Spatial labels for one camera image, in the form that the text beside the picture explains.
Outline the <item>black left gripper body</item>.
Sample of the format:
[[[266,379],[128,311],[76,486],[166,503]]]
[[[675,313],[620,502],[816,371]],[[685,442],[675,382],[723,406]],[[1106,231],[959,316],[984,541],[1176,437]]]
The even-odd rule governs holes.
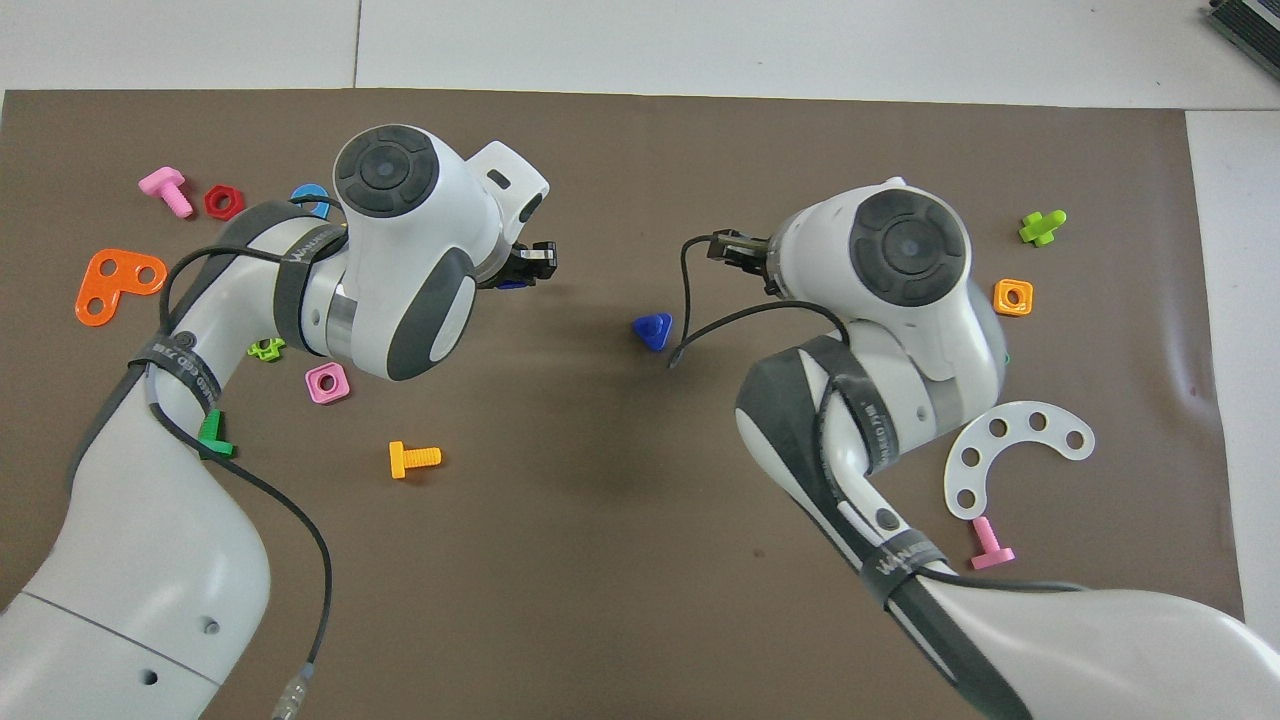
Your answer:
[[[532,287],[527,259],[529,247],[516,243],[504,264],[480,283],[481,290],[521,290]]]

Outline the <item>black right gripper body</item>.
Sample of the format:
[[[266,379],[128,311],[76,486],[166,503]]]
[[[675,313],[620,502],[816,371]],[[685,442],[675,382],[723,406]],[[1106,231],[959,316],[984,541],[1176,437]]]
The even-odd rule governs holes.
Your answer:
[[[771,241],[742,232],[714,232],[710,234],[708,258],[763,279],[767,295],[782,299],[783,293],[768,269]]]

